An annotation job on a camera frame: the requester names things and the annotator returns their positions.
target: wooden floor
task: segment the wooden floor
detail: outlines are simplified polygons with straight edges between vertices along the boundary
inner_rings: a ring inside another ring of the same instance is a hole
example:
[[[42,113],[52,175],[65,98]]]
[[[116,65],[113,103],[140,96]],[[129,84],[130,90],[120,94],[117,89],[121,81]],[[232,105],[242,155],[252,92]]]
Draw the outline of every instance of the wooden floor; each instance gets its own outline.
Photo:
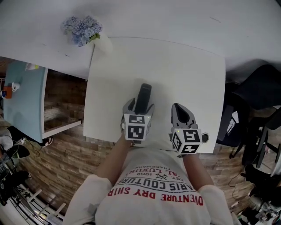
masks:
[[[86,95],[86,81],[73,76],[52,72],[48,75],[45,96],[45,122],[47,127],[55,126],[61,121],[67,122],[83,119]],[[274,109],[257,112],[259,115],[270,114]],[[274,144],[281,140],[280,132],[270,134]],[[94,174],[98,165],[110,153],[112,143],[86,138],[83,136],[83,124],[54,136],[54,142],[39,150],[39,147],[27,143],[31,155],[21,160],[21,167],[26,168],[32,175],[27,182],[30,190],[42,189],[40,198],[55,209],[63,202],[67,206],[75,193],[89,174]],[[206,169],[226,196],[229,206],[237,200],[240,203],[231,211],[239,212],[251,202],[247,193],[253,188],[250,182],[238,175],[243,171],[241,165],[242,152],[235,159],[229,159],[233,149],[216,145],[213,154],[201,154]],[[268,155],[265,160],[270,165],[274,159]]]

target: white table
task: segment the white table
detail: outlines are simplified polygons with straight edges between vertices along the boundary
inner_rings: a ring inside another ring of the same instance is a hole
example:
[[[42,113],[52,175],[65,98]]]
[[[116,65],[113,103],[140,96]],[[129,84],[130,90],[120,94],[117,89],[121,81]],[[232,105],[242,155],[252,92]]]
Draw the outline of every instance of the white table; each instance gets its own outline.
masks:
[[[219,130],[225,85],[224,58],[190,46],[143,38],[110,38],[113,52],[94,50],[88,79],[84,135],[116,142],[122,107],[142,83],[152,85],[155,103],[150,133],[142,146],[172,149],[168,133],[177,102],[195,116],[209,141],[199,152],[212,153]]]
[[[73,15],[91,15],[90,2],[4,0],[0,4],[0,56],[87,79],[94,44],[69,44],[60,25]]]

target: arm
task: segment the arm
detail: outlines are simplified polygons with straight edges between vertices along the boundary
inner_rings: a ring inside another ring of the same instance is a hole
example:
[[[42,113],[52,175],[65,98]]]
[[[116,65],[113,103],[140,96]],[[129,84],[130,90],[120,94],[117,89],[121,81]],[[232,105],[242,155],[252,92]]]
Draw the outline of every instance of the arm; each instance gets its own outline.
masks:
[[[97,168],[96,175],[89,175],[74,194],[63,225],[82,225],[94,220],[94,212],[119,178],[131,141],[121,138],[105,161]]]
[[[233,225],[224,192],[214,185],[198,155],[187,155],[183,158],[183,161],[190,183],[204,199],[204,204],[211,218],[211,224]]]
[[[195,190],[198,191],[205,185],[214,185],[213,180],[204,168],[197,154],[187,155],[183,158],[183,161],[188,179]]]
[[[105,161],[97,168],[96,175],[107,178],[114,185],[121,173],[122,166],[129,152],[131,141],[126,140],[122,133],[116,145],[112,148]]]

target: paper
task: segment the paper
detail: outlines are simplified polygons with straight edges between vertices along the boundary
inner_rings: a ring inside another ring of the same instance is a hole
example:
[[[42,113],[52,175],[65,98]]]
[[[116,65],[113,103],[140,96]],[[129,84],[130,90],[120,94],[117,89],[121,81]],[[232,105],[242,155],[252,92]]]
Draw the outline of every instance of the paper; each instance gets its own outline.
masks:
[[[236,125],[236,122],[233,118],[231,118],[228,128],[227,128],[227,134],[229,135],[232,131],[232,129],[234,128],[234,126]]]
[[[232,114],[232,118],[235,120],[236,123],[239,123],[237,111],[235,111],[235,112]]]

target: blue flower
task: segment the blue flower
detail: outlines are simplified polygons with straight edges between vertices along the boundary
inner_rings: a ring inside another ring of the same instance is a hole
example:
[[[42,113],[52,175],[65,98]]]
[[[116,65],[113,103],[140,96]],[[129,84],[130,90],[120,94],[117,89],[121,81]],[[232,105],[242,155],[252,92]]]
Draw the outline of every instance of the blue flower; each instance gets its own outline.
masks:
[[[95,34],[94,27],[88,27],[85,29],[85,37],[92,37]]]
[[[69,26],[74,26],[78,21],[79,21],[78,17],[72,16],[72,17],[69,17],[69,18],[65,21],[65,24],[67,24],[67,25],[69,25]]]
[[[90,38],[102,31],[102,25],[90,16],[79,19],[72,16],[61,24],[64,34],[71,34],[72,41],[79,47],[89,43]]]
[[[95,33],[99,33],[100,31],[102,31],[102,25],[99,22],[96,22],[95,24],[93,24],[93,29]]]
[[[83,19],[83,22],[85,25],[87,26],[92,26],[94,23],[96,23],[97,21],[93,18],[91,18],[90,16],[86,16],[84,19]]]
[[[86,28],[87,28],[87,26],[85,25],[85,23],[83,21],[79,21],[73,27],[72,33],[82,36],[82,35],[84,35]]]
[[[79,44],[78,44],[78,46],[79,47],[81,47],[81,46],[84,46],[84,45],[86,45],[88,42],[89,42],[89,38],[87,38],[87,37],[81,37],[81,41],[79,42]]]
[[[79,44],[81,37],[79,35],[72,34],[72,41],[74,44]]]
[[[68,18],[61,24],[61,30],[64,34],[67,34],[69,31],[72,31],[73,26],[75,26],[78,21],[79,19],[75,16]]]

